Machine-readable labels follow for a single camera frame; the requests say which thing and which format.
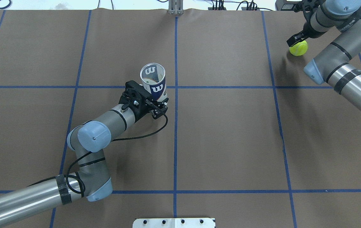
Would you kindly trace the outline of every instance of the white floor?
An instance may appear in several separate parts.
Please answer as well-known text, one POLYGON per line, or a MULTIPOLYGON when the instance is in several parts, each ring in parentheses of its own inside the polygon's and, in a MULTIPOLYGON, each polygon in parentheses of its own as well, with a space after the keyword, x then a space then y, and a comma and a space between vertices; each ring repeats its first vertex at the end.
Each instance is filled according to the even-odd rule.
MULTIPOLYGON (((47 9, 96 9, 99 0, 11 0, 12 4, 9 10, 47 10, 47 9)), ((0 7, 6 6, 9 0, 1 0, 0 7)), ((100 8, 111 9, 111 2, 114 9, 167 9, 169 3, 160 3, 157 0, 100 0, 100 8)), ((258 7, 275 9, 276 0, 255 0, 258 7)), ((212 6, 210 0, 183 0, 184 9, 202 9, 207 10, 212 6)), ((235 10, 238 3, 225 3, 227 10, 235 10)))

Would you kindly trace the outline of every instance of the can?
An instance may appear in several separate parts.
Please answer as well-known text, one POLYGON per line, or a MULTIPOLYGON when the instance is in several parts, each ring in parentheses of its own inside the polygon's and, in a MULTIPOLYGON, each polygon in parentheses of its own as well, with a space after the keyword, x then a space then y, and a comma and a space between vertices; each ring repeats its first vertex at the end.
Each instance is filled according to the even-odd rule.
POLYGON ((158 63, 148 63, 140 72, 144 89, 152 94, 156 101, 163 101, 168 97, 166 93, 165 69, 158 63))

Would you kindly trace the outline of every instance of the logo on can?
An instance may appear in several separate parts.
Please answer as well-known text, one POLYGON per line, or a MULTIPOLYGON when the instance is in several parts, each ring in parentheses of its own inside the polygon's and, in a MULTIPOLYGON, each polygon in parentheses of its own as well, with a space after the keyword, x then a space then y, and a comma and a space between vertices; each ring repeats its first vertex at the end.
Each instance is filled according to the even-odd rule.
POLYGON ((163 101, 166 99, 166 80, 163 66, 158 63, 149 63, 141 69, 140 77, 144 89, 152 94, 154 100, 163 101))

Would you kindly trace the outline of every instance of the can rim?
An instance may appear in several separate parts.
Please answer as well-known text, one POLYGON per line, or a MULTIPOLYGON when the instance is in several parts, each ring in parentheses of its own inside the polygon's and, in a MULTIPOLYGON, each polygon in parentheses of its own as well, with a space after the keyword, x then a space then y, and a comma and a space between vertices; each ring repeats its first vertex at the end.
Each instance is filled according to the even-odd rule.
POLYGON ((154 85, 156 85, 156 84, 161 83, 161 82, 165 79, 165 76, 166 76, 165 68, 164 68, 161 64, 156 63, 156 62, 148 63, 147 65, 143 66, 143 67, 141 68, 141 71, 140 71, 140 78, 141 78, 142 82, 145 82, 147 85, 151 85, 151 86, 154 86, 154 85), (159 66, 163 69, 163 77, 162 77, 162 79, 159 80, 159 82, 157 82, 157 83, 155 83, 155 84, 149 84, 149 83, 147 83, 146 81, 144 81, 144 78, 142 78, 142 71, 145 69, 145 67, 147 67, 147 66, 149 66, 149 65, 151 65, 151 64, 159 65, 159 66))

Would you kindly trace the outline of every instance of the yellow-green tennis ball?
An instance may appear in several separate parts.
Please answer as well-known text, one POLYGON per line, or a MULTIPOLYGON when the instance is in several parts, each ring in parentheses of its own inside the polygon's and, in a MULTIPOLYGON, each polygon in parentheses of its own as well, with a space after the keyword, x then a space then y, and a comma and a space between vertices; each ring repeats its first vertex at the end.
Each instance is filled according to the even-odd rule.
POLYGON ((289 51, 293 56, 302 56, 307 52, 307 50, 308 50, 308 44, 306 41, 296 43, 295 45, 289 48, 289 51))

